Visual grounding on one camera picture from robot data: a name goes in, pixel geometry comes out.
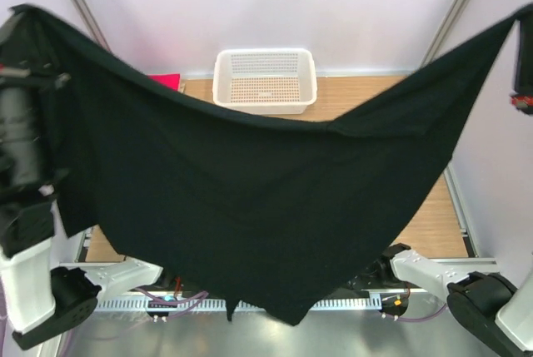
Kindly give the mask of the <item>black t-shirt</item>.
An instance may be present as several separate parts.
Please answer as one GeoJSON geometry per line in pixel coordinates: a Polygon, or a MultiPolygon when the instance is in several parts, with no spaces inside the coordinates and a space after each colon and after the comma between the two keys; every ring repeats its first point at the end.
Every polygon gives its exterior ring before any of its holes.
{"type": "Polygon", "coordinates": [[[65,231],[99,226],[113,248],[229,305],[289,324],[374,261],[452,158],[510,30],[518,92],[532,88],[525,6],[330,121],[229,110],[174,92],[32,5],[6,44],[67,74],[42,94],[65,231]]]}

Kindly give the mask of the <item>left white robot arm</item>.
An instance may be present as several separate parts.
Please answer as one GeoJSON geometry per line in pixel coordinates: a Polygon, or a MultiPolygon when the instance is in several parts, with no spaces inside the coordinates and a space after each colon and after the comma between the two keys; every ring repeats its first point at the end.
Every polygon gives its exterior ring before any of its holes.
{"type": "Polygon", "coordinates": [[[54,166],[43,96],[65,86],[52,62],[30,48],[39,30],[17,11],[1,27],[1,287],[21,350],[52,340],[85,321],[103,300],[151,285],[163,269],[130,259],[103,268],[51,268],[52,206],[67,171],[54,166]]]}

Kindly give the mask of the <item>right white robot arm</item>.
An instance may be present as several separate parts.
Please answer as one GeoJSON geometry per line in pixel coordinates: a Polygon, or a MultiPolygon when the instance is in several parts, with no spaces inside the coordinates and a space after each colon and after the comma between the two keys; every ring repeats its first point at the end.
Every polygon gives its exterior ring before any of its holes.
{"type": "MultiPolygon", "coordinates": [[[[532,113],[532,6],[526,5],[411,75],[451,78],[473,74],[466,90],[477,97],[513,25],[519,26],[516,74],[510,104],[532,113]]],[[[413,284],[446,303],[456,321],[499,356],[532,354],[532,279],[516,287],[503,275],[454,270],[410,246],[388,247],[377,261],[384,277],[413,284]]]]}

